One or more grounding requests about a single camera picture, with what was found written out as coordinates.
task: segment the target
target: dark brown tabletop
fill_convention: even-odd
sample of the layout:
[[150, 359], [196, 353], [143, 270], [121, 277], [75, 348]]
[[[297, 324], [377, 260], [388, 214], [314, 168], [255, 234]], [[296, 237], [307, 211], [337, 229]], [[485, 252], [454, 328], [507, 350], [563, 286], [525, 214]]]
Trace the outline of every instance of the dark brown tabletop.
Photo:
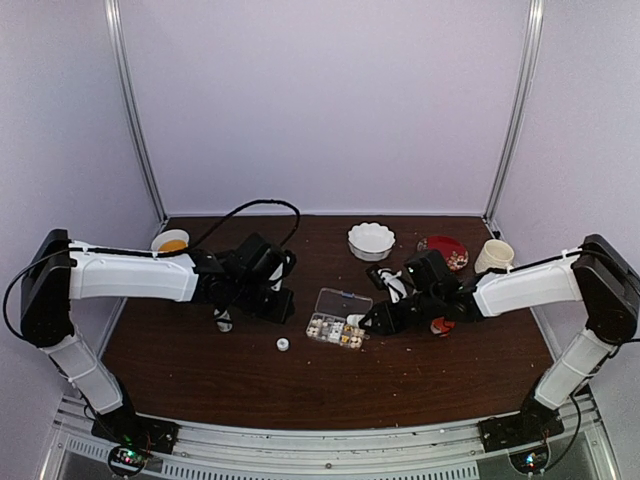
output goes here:
[[[211, 218], [173, 219], [195, 238]], [[551, 364], [528, 310], [476, 324], [457, 324], [448, 338], [428, 326], [392, 337], [372, 336], [360, 351], [320, 343], [305, 329], [322, 287], [387, 298], [351, 255], [346, 234], [361, 221], [388, 225], [397, 238], [383, 266], [400, 268], [427, 235], [456, 237], [473, 261], [489, 234], [471, 217], [305, 216], [287, 245], [298, 264], [285, 285], [296, 313], [285, 325], [232, 311], [223, 334], [212, 307], [130, 299], [104, 361], [120, 377], [141, 413], [194, 422], [283, 429], [357, 429], [425, 425], [517, 410]], [[251, 232], [279, 241], [292, 217], [234, 218], [206, 242], [234, 248]], [[279, 352], [276, 340], [291, 342]]]

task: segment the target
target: white bowl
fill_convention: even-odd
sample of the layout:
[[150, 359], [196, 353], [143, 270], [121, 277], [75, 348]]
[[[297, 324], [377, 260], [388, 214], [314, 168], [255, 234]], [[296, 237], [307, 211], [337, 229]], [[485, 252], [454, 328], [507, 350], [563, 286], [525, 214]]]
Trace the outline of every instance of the white bowl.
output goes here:
[[365, 262], [384, 260], [396, 243], [396, 236], [379, 223], [361, 223], [349, 230], [349, 250]]

